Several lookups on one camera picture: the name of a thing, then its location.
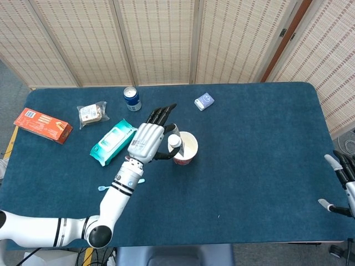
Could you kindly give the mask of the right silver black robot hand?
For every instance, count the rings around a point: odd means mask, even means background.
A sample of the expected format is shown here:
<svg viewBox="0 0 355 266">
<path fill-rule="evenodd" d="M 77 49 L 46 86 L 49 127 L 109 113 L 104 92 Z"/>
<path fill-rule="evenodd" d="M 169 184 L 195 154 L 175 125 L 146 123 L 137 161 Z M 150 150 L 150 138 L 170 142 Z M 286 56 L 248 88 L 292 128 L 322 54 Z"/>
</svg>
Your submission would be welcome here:
<svg viewBox="0 0 355 266">
<path fill-rule="evenodd" d="M 324 159 L 333 168 L 347 196 L 348 207 L 340 207 L 329 203 L 325 199 L 318 199 L 318 203 L 329 212 L 354 218 L 354 155 L 346 155 L 333 150 L 337 160 L 329 154 L 324 155 Z"/>
</svg>

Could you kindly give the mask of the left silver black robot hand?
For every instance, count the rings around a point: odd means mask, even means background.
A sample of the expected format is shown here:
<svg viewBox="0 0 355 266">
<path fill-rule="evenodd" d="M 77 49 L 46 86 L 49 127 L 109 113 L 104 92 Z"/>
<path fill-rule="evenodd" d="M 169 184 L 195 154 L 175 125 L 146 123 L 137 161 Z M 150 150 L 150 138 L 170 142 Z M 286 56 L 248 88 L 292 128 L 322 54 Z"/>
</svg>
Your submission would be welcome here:
<svg viewBox="0 0 355 266">
<path fill-rule="evenodd" d="M 177 128 L 175 124 L 165 125 L 176 106 L 177 104 L 173 103 L 151 112 L 147 121 L 139 126 L 128 146 L 128 154 L 131 158 L 146 164 L 152 160 L 169 160 L 180 151 L 180 147 L 173 148 L 168 154 L 158 151 L 165 134 Z"/>
</svg>

